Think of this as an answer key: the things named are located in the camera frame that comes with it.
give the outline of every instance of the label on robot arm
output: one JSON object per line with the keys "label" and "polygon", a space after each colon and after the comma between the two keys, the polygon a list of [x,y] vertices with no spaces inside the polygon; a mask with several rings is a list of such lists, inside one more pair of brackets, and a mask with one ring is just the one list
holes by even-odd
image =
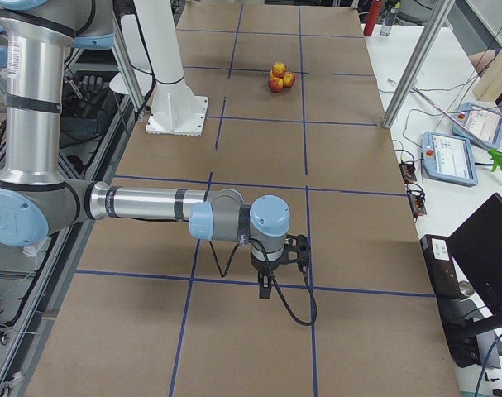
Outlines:
{"label": "label on robot arm", "polygon": [[8,42],[8,77],[19,79],[21,72],[21,47],[18,41]]}
{"label": "label on robot arm", "polygon": [[438,259],[440,261],[449,261],[449,254],[447,253],[447,246],[444,240],[439,240],[437,238],[433,238],[433,253],[434,259]]}

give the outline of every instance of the white desk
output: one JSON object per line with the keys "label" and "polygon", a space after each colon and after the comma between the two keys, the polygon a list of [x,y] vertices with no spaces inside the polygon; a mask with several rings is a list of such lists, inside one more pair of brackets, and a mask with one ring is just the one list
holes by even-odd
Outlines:
{"label": "white desk", "polygon": [[[383,37],[379,35],[379,27],[377,26],[373,36],[366,38],[374,73],[381,91],[394,91],[395,85],[387,80],[391,78],[399,81],[422,29],[422,27],[416,26],[394,26],[390,36]],[[456,37],[449,28],[443,28],[418,74],[415,85],[424,89],[447,89],[465,83],[473,74],[473,67]],[[455,111],[461,96],[468,86],[469,84],[463,91],[461,91],[461,88],[456,88],[452,91],[430,91],[426,92],[426,94],[443,108],[447,108],[459,94],[458,100],[453,105],[454,108],[450,109]],[[392,98],[392,93],[380,93],[380,96],[383,106],[386,108]],[[465,96],[463,102],[466,101],[476,102],[472,89]],[[482,104],[487,107],[495,105],[494,103]],[[431,114],[437,113],[436,109],[432,108],[418,95],[411,93],[399,112],[391,132],[392,137],[403,142],[404,149],[413,153],[417,160],[420,158],[419,147],[402,137],[406,117],[409,111],[415,108]],[[405,135],[421,144],[421,136],[426,131],[435,131],[434,128],[439,120],[440,117],[430,117],[420,112],[412,112]],[[447,120],[442,120],[436,131],[451,133],[451,125]],[[399,143],[396,143],[396,148],[400,148]],[[476,147],[473,147],[473,156],[476,162],[491,162],[487,153]],[[408,160],[407,155],[404,155],[404,160]],[[427,216],[420,217],[416,223],[418,237],[422,237],[427,233],[449,236],[494,192],[502,196],[502,174],[500,170],[492,173],[488,167],[477,167],[479,184],[469,188],[424,178],[419,173],[419,162],[416,164],[419,184],[422,184],[423,180],[427,200],[425,205],[428,212]],[[489,314],[487,310],[483,311],[483,313],[484,315]],[[456,371],[461,390],[475,391],[480,367],[473,366],[466,369],[456,367]],[[501,378],[501,381],[495,383],[482,382],[480,392],[491,395],[491,389],[502,389],[502,370],[487,370],[487,373],[489,377]]]}

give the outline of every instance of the computer monitor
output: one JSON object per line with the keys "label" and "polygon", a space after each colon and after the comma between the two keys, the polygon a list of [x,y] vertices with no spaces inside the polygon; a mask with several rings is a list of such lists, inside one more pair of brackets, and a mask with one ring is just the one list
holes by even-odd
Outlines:
{"label": "computer monitor", "polygon": [[502,328],[502,198],[493,194],[448,239],[447,246],[492,316],[468,323],[453,338]]}

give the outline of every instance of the apple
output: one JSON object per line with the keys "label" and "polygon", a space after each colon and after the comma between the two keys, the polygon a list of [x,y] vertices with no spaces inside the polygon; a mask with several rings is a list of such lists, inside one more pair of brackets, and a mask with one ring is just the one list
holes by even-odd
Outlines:
{"label": "apple", "polygon": [[273,67],[271,68],[271,73],[275,77],[284,77],[286,71],[287,71],[287,66],[285,66],[284,62],[275,62],[273,64]]}
{"label": "apple", "polygon": [[269,79],[268,85],[269,90],[272,93],[279,93],[284,87],[284,80],[280,77],[273,77],[272,79]]}
{"label": "apple", "polygon": [[286,88],[291,88],[294,86],[294,82],[296,81],[297,76],[293,72],[285,72],[283,80],[284,80],[284,87]]}

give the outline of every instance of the red cylinder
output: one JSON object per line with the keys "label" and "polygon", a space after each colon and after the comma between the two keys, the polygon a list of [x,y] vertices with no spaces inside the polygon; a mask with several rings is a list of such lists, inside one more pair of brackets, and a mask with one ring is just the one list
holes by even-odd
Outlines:
{"label": "red cylinder", "polygon": [[374,31],[375,23],[377,22],[377,18],[380,15],[381,9],[381,0],[372,0],[372,4],[370,5],[370,10],[368,12],[368,19],[366,20],[364,34],[365,36],[372,36],[372,32]]}

